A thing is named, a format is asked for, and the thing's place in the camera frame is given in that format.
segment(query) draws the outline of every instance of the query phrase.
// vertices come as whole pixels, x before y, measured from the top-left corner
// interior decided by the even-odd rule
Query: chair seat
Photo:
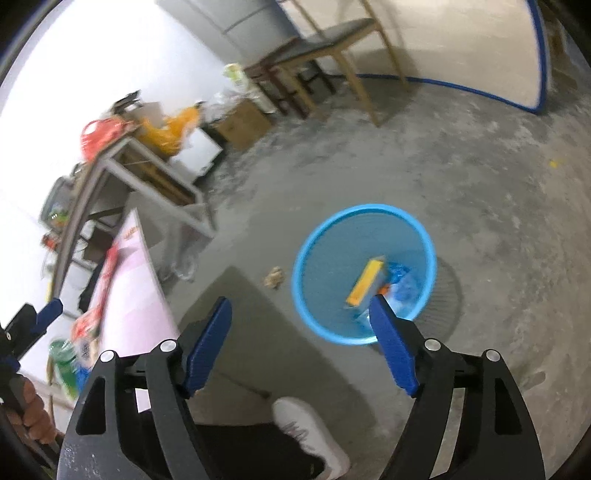
[[[374,23],[373,18],[358,18],[335,25],[334,27],[329,27],[322,31],[322,35],[317,33],[295,42],[291,48],[286,49],[286,51],[274,58],[274,61],[275,63],[283,63],[322,50],[323,48],[333,47]]]

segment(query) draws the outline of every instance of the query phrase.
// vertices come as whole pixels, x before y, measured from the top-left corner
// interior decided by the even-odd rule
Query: yellow sponge
[[[386,282],[384,272],[385,261],[380,258],[372,258],[359,277],[353,290],[347,297],[347,304],[352,307],[359,307],[373,297]]]

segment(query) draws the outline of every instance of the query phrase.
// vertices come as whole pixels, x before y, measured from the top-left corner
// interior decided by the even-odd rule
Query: person's leg
[[[323,480],[336,479],[349,471],[349,457],[316,410],[306,402],[292,397],[280,398],[273,404],[273,420],[282,432],[299,442],[302,450],[324,460]]]
[[[151,412],[141,414],[151,452],[149,467],[164,473]],[[307,403],[280,398],[275,423],[250,426],[195,425],[207,453],[227,480],[333,480],[349,470],[349,458]]]
[[[229,480],[311,480],[325,470],[321,458],[304,452],[273,423],[196,427],[208,454]]]

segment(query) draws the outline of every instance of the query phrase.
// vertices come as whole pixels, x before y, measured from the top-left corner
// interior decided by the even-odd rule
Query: silver screw
[[[435,338],[430,338],[425,340],[425,348],[432,352],[437,352],[441,348],[441,344]]]
[[[501,359],[501,354],[499,352],[497,352],[496,350],[488,350],[486,352],[486,357],[491,362],[498,362]]]
[[[102,352],[100,355],[100,361],[104,362],[104,363],[110,362],[114,358],[115,358],[115,353],[113,350],[106,350],[106,351]]]
[[[160,344],[160,349],[163,352],[172,352],[177,347],[177,342],[174,340],[166,340]]]

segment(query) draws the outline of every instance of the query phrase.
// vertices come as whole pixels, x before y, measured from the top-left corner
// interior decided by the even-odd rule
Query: red bag
[[[88,132],[90,127],[95,126],[92,132]],[[119,138],[125,132],[126,123],[115,118],[106,118],[104,120],[93,120],[82,129],[80,135],[80,145],[82,146],[82,155],[87,162],[95,159],[98,152],[113,140]]]

